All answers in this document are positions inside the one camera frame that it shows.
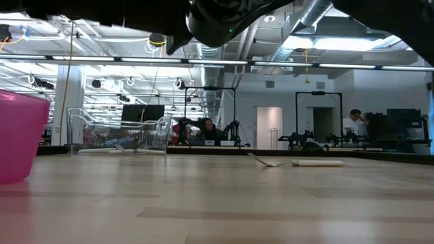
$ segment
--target clear plastic bin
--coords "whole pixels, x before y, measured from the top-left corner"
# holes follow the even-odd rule
[[[97,119],[68,108],[68,147],[72,155],[165,155],[171,117],[131,122]]]

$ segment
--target man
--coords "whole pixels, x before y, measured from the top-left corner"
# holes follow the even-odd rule
[[[350,112],[350,117],[345,118],[343,121],[344,131],[343,134],[346,135],[349,131],[354,131],[357,136],[362,136],[364,132],[364,125],[367,123],[360,117],[361,111],[358,109],[353,109]]]

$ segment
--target white tube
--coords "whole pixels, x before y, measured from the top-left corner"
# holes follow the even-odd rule
[[[95,149],[81,149],[79,153],[108,153],[116,148],[95,148]]]
[[[293,160],[292,166],[301,167],[331,167],[331,166],[343,166],[342,161],[333,160]]]
[[[137,149],[137,153],[142,153],[147,155],[165,155],[165,151],[146,150],[146,149]]]
[[[134,150],[132,149],[126,149],[126,150],[111,150],[108,152],[109,154],[132,154],[134,153]]]

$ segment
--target door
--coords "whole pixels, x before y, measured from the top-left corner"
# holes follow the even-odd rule
[[[260,150],[281,150],[277,139],[282,133],[282,108],[256,108],[256,148]]]
[[[333,133],[333,131],[333,108],[313,108],[315,141],[326,143],[326,136]]]

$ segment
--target yellow cable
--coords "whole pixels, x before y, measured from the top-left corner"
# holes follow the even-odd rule
[[[151,40],[148,40],[148,42],[149,42],[149,43],[152,43],[152,44],[154,44],[154,45],[163,45],[163,44],[165,43],[165,41],[162,41],[162,42],[156,43],[156,42],[151,41]]]
[[[23,31],[22,31],[22,36],[21,36],[21,38],[19,38],[19,39],[16,40],[16,41],[12,41],[12,42],[10,42],[10,43],[7,43],[7,42],[6,42],[7,40],[5,40],[5,41],[3,42],[3,45],[11,45],[11,44],[15,44],[15,43],[17,43],[17,42],[23,40],[23,38],[24,38],[25,36],[26,36],[26,31],[23,30]]]
[[[163,54],[163,48],[160,47],[160,58],[161,58],[162,54]],[[152,98],[152,94],[154,93],[155,84],[157,83],[157,76],[158,76],[158,70],[159,70],[159,68],[160,67],[157,67],[157,72],[155,72],[154,85],[152,86],[151,94],[149,96],[149,99],[148,99],[148,102],[146,103],[146,105],[149,104],[149,102],[151,101],[151,98]]]
[[[7,40],[9,40],[9,37],[6,37],[5,40],[3,41],[3,43],[1,44],[0,51],[3,49]]]
[[[63,114],[65,109],[66,102],[66,93],[68,91],[69,84],[69,72],[71,71],[71,60],[73,59],[73,37],[74,37],[74,22],[71,22],[71,41],[69,47],[69,61],[68,61],[68,71],[66,72],[66,83],[65,83],[65,93],[63,94],[63,103],[62,103],[62,113],[60,114],[60,136],[59,136],[59,146],[62,146],[62,124],[63,124]]]

